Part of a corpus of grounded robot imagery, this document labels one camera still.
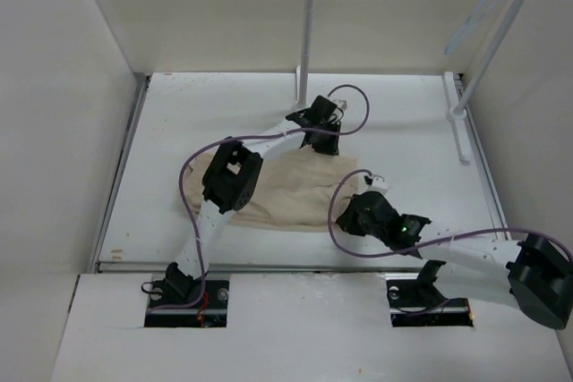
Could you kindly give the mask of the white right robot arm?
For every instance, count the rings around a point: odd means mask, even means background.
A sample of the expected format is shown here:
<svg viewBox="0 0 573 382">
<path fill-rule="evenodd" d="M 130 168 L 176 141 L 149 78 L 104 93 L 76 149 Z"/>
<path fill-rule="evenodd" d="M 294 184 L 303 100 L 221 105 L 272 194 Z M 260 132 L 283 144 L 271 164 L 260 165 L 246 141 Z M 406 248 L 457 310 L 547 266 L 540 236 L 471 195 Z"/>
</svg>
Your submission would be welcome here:
<svg viewBox="0 0 573 382">
<path fill-rule="evenodd" d="M 558 240 L 521 229 L 521 241 L 498 240 L 495 228 L 443 230 L 423 238 L 424 216 L 398 213 L 377 191 L 355 194 L 334 221 L 342 232 L 372 236 L 390 256 L 423 261 L 415 296 L 425 306 L 476 298 L 520 310 L 537 324 L 564 329 L 572 313 L 572 253 Z"/>
</svg>

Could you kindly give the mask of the beige trousers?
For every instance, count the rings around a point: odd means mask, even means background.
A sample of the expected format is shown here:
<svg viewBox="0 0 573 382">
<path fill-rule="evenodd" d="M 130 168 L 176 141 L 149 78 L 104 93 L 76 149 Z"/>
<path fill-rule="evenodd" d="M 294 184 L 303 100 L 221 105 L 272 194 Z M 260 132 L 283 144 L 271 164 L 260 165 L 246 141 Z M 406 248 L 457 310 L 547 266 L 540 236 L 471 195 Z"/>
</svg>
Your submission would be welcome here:
<svg viewBox="0 0 573 382">
<path fill-rule="evenodd" d="M 263 230 L 325 232 L 332 195 L 357 159 L 326 156 L 308 147 L 265 161 L 248 204 L 231 225 Z"/>
</svg>

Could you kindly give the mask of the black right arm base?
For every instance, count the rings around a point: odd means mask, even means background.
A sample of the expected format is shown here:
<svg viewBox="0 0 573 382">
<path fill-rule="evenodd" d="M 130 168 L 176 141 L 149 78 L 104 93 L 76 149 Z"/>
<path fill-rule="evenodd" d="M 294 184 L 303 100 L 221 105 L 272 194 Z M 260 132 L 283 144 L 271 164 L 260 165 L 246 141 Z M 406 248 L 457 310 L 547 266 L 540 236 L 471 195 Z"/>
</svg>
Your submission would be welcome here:
<svg viewBox="0 0 573 382">
<path fill-rule="evenodd" d="M 434 285 L 441 262 L 428 261 L 415 277 L 387 276 L 393 327 L 473 327 L 466 298 L 444 297 Z"/>
</svg>

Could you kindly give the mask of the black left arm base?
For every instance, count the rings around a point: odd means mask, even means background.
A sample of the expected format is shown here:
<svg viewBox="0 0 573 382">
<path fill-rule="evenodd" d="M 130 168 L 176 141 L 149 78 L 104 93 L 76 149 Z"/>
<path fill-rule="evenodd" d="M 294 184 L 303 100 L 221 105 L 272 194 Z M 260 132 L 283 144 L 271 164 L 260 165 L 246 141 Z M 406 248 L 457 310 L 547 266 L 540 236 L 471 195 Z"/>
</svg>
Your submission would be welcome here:
<svg viewBox="0 0 573 382">
<path fill-rule="evenodd" d="M 175 263 L 162 278 L 141 284 L 148 296 L 144 317 L 147 328 L 223 328 L 227 326 L 230 296 L 228 276 L 195 279 Z"/>
</svg>

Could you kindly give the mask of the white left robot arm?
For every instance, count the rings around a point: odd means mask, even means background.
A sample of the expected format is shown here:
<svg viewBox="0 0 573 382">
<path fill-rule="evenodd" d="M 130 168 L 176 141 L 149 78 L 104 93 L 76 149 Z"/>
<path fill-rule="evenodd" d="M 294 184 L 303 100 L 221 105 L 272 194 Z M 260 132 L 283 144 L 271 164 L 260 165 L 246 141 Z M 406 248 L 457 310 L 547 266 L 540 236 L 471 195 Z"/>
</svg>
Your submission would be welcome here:
<svg viewBox="0 0 573 382">
<path fill-rule="evenodd" d="M 217 151 L 201 180 L 202 202 L 192 221 L 193 236 L 166 270 L 166 278 L 176 280 L 169 295 L 179 308 L 188 310 L 200 301 L 201 287 L 192 280 L 207 273 L 225 226 L 253 197 L 263 163 L 315 145 L 322 137 L 336 138 L 345 111 L 346 101 L 318 96 L 309 108 L 287 115 L 261 136 L 230 137 L 213 145 Z"/>
</svg>

